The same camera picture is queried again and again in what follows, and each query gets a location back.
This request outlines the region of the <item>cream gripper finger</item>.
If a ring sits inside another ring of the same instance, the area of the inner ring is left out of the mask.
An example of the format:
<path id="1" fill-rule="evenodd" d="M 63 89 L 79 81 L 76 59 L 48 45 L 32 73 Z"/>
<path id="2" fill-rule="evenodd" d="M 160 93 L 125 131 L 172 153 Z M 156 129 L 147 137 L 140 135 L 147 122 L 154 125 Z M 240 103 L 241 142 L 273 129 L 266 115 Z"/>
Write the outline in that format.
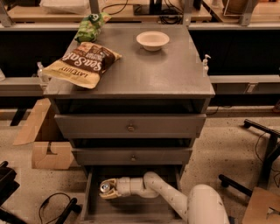
<path id="1" fill-rule="evenodd" d="M 108 192 L 101 192 L 100 196 L 105 200 L 116 199 L 120 196 L 119 192 L 115 189 L 109 190 Z"/>
<path id="2" fill-rule="evenodd" d="M 106 181 L 106 186 L 108 188 L 115 188 L 116 187 L 116 179 L 115 178 L 108 179 Z"/>

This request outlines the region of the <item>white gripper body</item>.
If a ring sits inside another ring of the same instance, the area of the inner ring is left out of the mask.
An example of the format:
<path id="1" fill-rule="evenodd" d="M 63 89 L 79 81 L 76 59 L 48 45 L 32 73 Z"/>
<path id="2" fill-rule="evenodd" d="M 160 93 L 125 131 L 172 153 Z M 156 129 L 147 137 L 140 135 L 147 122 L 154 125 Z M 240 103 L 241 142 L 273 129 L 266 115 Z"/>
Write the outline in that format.
<path id="1" fill-rule="evenodd" d="M 116 191 L 119 197 L 140 196 L 144 191 L 144 181 L 142 178 L 119 178 L 116 181 Z"/>

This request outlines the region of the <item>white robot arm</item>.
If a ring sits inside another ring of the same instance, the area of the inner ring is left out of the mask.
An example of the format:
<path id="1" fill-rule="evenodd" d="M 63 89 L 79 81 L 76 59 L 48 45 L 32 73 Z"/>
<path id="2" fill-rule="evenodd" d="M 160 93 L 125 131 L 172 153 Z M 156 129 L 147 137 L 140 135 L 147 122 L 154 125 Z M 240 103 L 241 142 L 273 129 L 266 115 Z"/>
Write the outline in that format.
<path id="1" fill-rule="evenodd" d="M 110 178 L 100 184 L 100 196 L 105 200 L 130 195 L 161 196 L 187 224 L 230 224 L 221 196 L 209 185 L 196 185 L 185 195 L 153 171 L 142 178 Z"/>

